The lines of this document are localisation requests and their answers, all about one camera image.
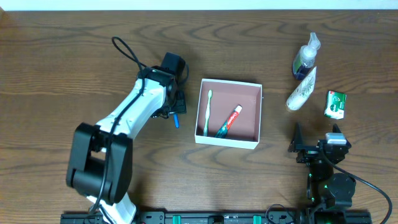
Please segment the green white toothbrush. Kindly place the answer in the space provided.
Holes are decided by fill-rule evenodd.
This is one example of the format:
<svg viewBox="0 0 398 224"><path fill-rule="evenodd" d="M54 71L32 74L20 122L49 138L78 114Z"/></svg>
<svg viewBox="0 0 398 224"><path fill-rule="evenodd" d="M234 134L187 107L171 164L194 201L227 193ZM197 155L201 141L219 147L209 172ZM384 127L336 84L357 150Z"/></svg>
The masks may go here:
<svg viewBox="0 0 398 224"><path fill-rule="evenodd" d="M210 120L210 105L211 105L211 98L213 96L213 91L209 90L208 91L208 101L206 105L206 111L205 111L205 125L203 128L203 135L207 136L208 135L208 124Z"/></svg>

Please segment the red green toothpaste tube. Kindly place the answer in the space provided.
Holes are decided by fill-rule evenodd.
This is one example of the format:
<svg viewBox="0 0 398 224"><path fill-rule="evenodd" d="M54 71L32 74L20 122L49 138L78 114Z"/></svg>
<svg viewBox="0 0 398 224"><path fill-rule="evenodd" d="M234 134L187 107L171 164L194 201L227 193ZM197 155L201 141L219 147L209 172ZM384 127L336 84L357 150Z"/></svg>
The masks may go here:
<svg viewBox="0 0 398 224"><path fill-rule="evenodd" d="M218 132L215 134L216 138L225 138L229 129L231 128L232 124L234 123L234 121L236 120L236 118L239 116L241 110L242 110L242 106L238 105L233 112L230 114L230 116L228 117L228 119L224 122L224 124L222 125L222 127L220 127L220 129L218 130Z"/></svg>

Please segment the blue disposable razor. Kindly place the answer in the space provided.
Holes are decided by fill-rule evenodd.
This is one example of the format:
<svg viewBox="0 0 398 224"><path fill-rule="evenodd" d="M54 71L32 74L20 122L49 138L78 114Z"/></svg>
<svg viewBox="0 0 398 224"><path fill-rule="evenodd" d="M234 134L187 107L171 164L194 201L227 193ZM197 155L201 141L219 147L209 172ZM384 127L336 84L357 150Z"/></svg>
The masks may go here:
<svg viewBox="0 0 398 224"><path fill-rule="evenodd" d="M180 127L179 119L178 119L178 114L177 114L177 113L174 114L174 123L175 123L175 127L176 127L176 128L179 128L179 127Z"/></svg>

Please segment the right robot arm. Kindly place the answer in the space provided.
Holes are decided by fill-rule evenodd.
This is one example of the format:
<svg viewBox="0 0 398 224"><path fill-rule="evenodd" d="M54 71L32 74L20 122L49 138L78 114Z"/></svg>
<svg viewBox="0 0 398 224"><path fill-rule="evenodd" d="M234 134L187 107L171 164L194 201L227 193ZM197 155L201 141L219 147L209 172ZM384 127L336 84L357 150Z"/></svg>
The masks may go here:
<svg viewBox="0 0 398 224"><path fill-rule="evenodd" d="M345 220L345 209L352 206L356 181L342 172L336 173L334 165L345 159L351 144L334 124L315 146L304 143L299 124L288 151L297 154L296 162L308 169L307 198L312 204L301 208L295 215L295 223L333 223Z"/></svg>

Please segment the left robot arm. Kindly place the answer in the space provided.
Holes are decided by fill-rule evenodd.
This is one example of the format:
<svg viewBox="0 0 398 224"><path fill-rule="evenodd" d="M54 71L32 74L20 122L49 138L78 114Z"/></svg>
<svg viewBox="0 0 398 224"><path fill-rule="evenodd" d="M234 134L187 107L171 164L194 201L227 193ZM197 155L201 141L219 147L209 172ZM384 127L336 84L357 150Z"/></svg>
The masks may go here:
<svg viewBox="0 0 398 224"><path fill-rule="evenodd" d="M179 86L188 65L170 52L159 66L139 71L130 94L95 125L81 123L73 135L66 183L93 202L88 213L66 213L61 223L134 223L137 208L127 193L133 140L149 118L186 113Z"/></svg>

